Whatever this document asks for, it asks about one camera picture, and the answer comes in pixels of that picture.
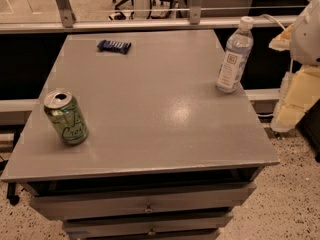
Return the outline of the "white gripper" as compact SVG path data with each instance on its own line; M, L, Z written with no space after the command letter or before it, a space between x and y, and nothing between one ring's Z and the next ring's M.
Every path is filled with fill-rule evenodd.
M271 129L288 132L320 99L320 0L311 0L294 24L273 38L269 47L276 51L290 49L293 60L306 64L296 73L285 74L273 112Z

